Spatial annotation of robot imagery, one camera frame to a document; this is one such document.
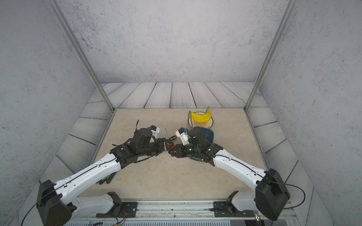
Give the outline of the teal storage box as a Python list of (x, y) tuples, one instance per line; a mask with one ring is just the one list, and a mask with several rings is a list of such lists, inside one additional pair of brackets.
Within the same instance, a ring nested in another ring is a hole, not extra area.
[[(197, 127), (204, 135), (205, 139), (209, 142), (209, 144), (212, 144), (214, 142), (214, 132), (211, 129), (203, 128), (203, 127)], [(190, 159), (194, 161), (201, 162), (202, 160), (198, 157), (189, 157)]]

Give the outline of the orange small screwdriver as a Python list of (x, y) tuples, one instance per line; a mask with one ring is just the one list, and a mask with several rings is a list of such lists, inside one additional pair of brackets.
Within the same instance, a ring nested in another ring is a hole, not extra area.
[(167, 129), (165, 129), (166, 131), (166, 135), (167, 135), (167, 141), (166, 141), (166, 146), (168, 149), (171, 149), (173, 147), (173, 142), (169, 140), (169, 135), (168, 135), (168, 132), (167, 132)]

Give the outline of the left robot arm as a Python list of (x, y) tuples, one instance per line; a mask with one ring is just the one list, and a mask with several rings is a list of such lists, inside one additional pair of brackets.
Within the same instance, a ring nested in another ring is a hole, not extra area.
[(100, 182), (106, 176), (169, 151), (173, 142), (158, 138), (159, 128), (151, 126), (134, 132), (134, 136), (94, 164), (57, 182), (47, 180), (40, 184), (36, 208), (45, 226), (63, 226), (69, 220), (97, 214), (101, 217), (127, 217), (127, 207), (115, 192), (97, 197), (80, 198), (79, 194)]

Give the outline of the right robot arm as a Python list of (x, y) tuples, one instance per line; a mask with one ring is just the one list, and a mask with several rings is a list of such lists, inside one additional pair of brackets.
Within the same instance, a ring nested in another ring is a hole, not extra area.
[(253, 190), (250, 195), (234, 191), (227, 198), (226, 206), (215, 208), (215, 212), (223, 211), (236, 217), (246, 211), (259, 211), (269, 220), (279, 218), (290, 198), (279, 172), (274, 169), (265, 171), (236, 158), (222, 146), (210, 143), (198, 128), (178, 137), (182, 143), (169, 149), (172, 157), (199, 158), (204, 163), (229, 172)]

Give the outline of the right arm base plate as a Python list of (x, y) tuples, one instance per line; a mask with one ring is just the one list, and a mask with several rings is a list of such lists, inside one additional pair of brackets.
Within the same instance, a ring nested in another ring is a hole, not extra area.
[(209, 211), (214, 213), (217, 218), (251, 218), (254, 217), (254, 212), (250, 210), (239, 211), (230, 202), (213, 202), (213, 208)]

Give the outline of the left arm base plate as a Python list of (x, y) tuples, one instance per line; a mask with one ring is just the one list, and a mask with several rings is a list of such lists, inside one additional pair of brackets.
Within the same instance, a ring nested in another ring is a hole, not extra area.
[(115, 204), (111, 210), (105, 214), (96, 214), (96, 218), (135, 218), (137, 207), (137, 202), (122, 202), (122, 204)]

